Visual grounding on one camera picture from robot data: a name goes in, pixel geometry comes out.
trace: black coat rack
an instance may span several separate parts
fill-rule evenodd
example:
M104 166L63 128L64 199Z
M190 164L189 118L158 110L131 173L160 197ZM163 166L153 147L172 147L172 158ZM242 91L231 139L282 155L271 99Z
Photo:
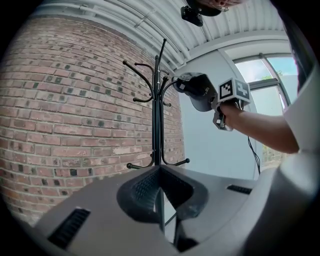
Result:
M150 167L153 164L155 166L161 165L161 158L162 161L166 165L174 165L174 166L180 166L186 163L190 162L189 158L186 158L183 161L177 162L177 163L168 163L165 159L165 133L164 133L164 105L170 107L170 103L164 102L164 95L166 93L166 90L173 84L177 82L177 80L172 81L168 85L166 83L168 82L169 78L167 76L163 77L162 84L161 82L161 71L160 70L160 63L161 63L161 57L165 48L165 44L167 42L167 39L163 39L162 47L159 56L155 56L155 64L154 69L144 63L134 63L135 66L145 66L151 69L152 72L152 84L148 81L148 79L139 72L136 68L131 66L126 60L123 61L123 64L126 65L129 69L134 71L139 77L141 77L146 84L149 86L150 89L150 98L149 99L139 99L139 98L133 98L134 102L152 102L152 153L151 153L151 162L147 166L139 166L134 165L132 163L128 163L126 166L128 169L140 169L145 167ZM160 228L163 231L165 229L165 220L164 220L164 193L160 189L156 202L155 202L155 210L160 215Z

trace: vent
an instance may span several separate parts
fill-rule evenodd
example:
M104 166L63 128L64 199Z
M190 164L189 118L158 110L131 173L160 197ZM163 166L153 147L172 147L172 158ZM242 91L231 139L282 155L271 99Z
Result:
M251 188L247 188L247 187L243 187L243 186L237 186L237 185L229 185L227 188L227 190L232 190L232 191L236 191L242 194L247 194L249 195L252 191Z
M65 249L81 226L88 218L90 211L82 208L76 208L50 235L48 240L56 246Z

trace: white ceiling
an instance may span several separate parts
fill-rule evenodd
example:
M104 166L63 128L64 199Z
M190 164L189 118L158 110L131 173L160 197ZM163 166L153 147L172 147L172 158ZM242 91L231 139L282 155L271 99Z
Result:
M185 5L184 0L46 0L35 15L65 14L99 22L137 41L153 55L167 38L163 60L173 70L219 48L288 40L269 0L250 0L216 17L203 17L203 27L181 19L180 8Z

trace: brick wall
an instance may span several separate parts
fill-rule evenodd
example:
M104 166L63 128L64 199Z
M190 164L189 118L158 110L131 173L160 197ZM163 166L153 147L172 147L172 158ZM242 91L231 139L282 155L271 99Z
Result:
M33 224L93 180L150 162L151 103L132 101L149 89L123 59L154 65L126 36L86 20L33 18L17 34L0 73L1 187L16 216ZM184 159L181 112L172 88L165 98L173 163Z

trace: black camera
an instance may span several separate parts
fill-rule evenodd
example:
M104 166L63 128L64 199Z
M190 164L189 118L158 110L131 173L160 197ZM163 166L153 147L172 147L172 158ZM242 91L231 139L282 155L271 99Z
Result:
M181 18L187 22L190 22L198 27L202 27L204 25L204 20L202 16L196 13L189 6L181 7Z

